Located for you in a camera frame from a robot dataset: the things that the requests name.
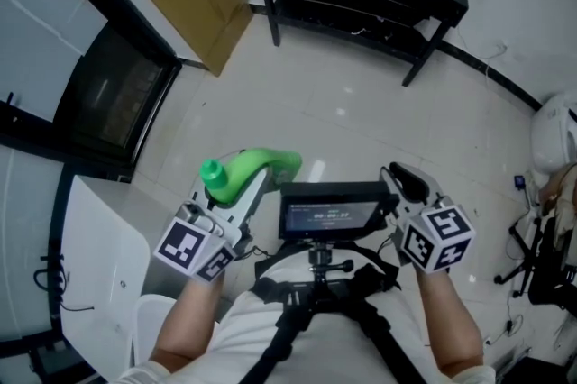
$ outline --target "black baseboard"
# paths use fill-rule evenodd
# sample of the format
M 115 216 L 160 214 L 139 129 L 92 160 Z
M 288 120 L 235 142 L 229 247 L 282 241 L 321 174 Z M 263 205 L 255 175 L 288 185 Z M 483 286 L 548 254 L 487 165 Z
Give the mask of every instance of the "black baseboard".
M 195 69 L 208 70 L 208 67 L 202 62 L 181 58 L 179 58 L 179 60 L 182 65 L 186 65 L 187 67 L 194 67 Z
M 267 13 L 263 5 L 250 4 L 250 7 L 254 14 L 266 15 Z M 527 91 L 525 91 L 524 89 L 513 83 L 513 81 L 508 79 L 505 75 L 503 75 L 501 72 L 497 71 L 493 67 L 489 66 L 489 69 L 487 69 L 488 66 L 485 62 L 472 56 L 469 52 L 459 49 L 447 41 L 441 41 L 441 44 L 439 44 L 439 47 L 437 49 L 459 60 L 465 65 L 468 65 L 472 69 L 476 69 L 483 75 L 487 74 L 489 78 L 495 81 L 498 85 L 507 89 L 508 92 L 516 96 L 518 99 L 525 102 L 533 110 L 537 111 L 539 110 L 539 108 L 541 108 L 542 104 L 538 100 L 533 98 L 531 95 L 529 95 Z

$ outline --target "white toilet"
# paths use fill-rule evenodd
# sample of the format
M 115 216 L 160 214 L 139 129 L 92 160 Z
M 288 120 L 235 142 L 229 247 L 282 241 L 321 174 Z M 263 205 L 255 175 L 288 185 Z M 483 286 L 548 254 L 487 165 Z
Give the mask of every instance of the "white toilet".
M 577 96 L 558 94 L 531 120 L 533 175 L 542 187 L 564 165 L 577 161 Z

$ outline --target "black and white marker cube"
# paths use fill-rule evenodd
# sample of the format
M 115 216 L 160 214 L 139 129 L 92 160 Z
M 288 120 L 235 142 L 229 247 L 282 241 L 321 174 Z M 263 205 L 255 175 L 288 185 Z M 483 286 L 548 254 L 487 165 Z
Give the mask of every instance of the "black and white marker cube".
M 188 277 L 208 283 L 236 257 L 224 238 L 177 217 L 172 219 L 153 254 Z
M 450 200 L 444 204 L 449 206 L 424 209 L 405 224 L 401 248 L 427 273 L 460 262 L 475 237 L 463 209 Z

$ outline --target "person's right arm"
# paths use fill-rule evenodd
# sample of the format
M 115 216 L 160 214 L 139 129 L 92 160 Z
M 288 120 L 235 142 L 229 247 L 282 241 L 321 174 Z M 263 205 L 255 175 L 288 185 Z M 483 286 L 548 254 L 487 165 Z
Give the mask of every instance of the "person's right arm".
M 483 364 L 479 328 L 454 289 L 446 271 L 426 274 L 417 269 L 426 328 L 439 370 L 449 378 Z

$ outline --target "person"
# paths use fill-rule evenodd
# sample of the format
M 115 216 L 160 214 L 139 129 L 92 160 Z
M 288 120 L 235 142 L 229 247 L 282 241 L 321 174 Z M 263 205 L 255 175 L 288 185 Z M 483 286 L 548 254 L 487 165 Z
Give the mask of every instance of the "person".
M 357 270 L 373 262 L 346 249 L 333 249 L 333 264 L 352 260 Z M 262 277 L 276 282 L 313 281 L 307 251 L 271 265 Z M 495 370 L 483 366 L 479 328 L 457 295 L 446 271 L 417 281 L 426 316 L 430 351 L 420 338 L 402 291 L 392 288 L 366 297 L 391 325 L 391 333 L 427 383 L 495 382 Z M 328 280 L 350 279 L 353 272 L 330 271 Z M 262 356 L 277 331 L 280 302 L 265 304 L 251 291 L 242 293 L 213 331 L 224 276 L 211 285 L 190 280 L 169 312 L 149 361 L 128 370 L 117 384 L 239 383 Z M 399 382 L 359 324 L 342 314 L 317 314 L 292 343 L 267 383 Z

